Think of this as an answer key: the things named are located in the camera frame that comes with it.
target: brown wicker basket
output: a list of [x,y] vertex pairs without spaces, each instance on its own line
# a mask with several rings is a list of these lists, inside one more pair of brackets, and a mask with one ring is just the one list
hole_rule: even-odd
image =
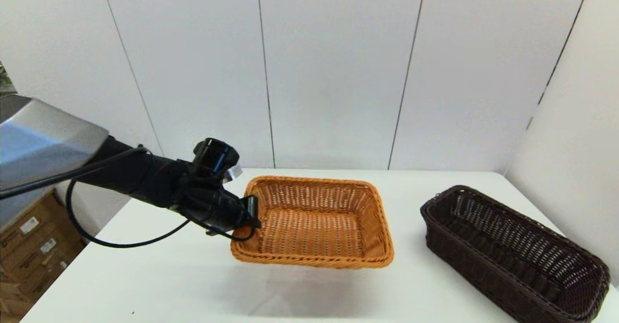
[[[263,176],[245,195],[258,198],[263,226],[248,241],[232,241],[240,261],[363,268],[393,260],[383,204],[367,182]],[[249,226],[234,231],[237,237],[249,233]]]
[[427,246],[517,321],[597,316],[608,267],[569,239],[465,186],[440,193],[421,212]]

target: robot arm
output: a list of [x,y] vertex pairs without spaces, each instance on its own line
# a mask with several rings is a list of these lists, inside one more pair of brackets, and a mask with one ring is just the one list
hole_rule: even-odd
[[[133,149],[97,125],[17,95],[0,98],[0,138],[0,199],[54,184],[50,176],[69,171],[77,182],[176,211],[209,235],[261,227],[256,197],[238,198],[223,188],[240,173],[239,155],[219,140],[198,143],[193,162],[171,160]],[[97,169],[84,174],[89,167]]]

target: white table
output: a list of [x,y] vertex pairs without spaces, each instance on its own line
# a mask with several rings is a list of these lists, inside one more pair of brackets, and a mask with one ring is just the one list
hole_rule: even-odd
[[[239,262],[230,241],[190,224],[156,244],[113,250],[90,244],[49,288],[22,323],[354,321],[513,322],[425,245],[419,208],[448,187],[464,184],[557,228],[496,173],[246,169],[226,185],[242,195],[259,175],[352,178],[374,184],[383,198],[396,257],[387,268],[335,270]],[[183,218],[131,200],[99,237],[143,241]],[[611,288],[597,323],[619,322]]]

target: orange wicker basket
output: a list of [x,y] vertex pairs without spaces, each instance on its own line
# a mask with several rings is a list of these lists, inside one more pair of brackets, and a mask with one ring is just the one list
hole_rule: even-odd
[[[240,261],[363,268],[393,260],[383,203],[370,183],[263,176],[248,184],[245,195],[258,198],[263,226],[248,241],[232,241]],[[234,231],[236,237],[249,234],[249,226]]]

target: silver robot arm casing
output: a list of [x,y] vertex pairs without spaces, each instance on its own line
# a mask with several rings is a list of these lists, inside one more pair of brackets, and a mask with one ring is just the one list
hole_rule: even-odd
[[[0,189],[57,175],[82,166],[97,153],[108,131],[34,98],[0,98]],[[0,200],[0,221],[41,193]]]

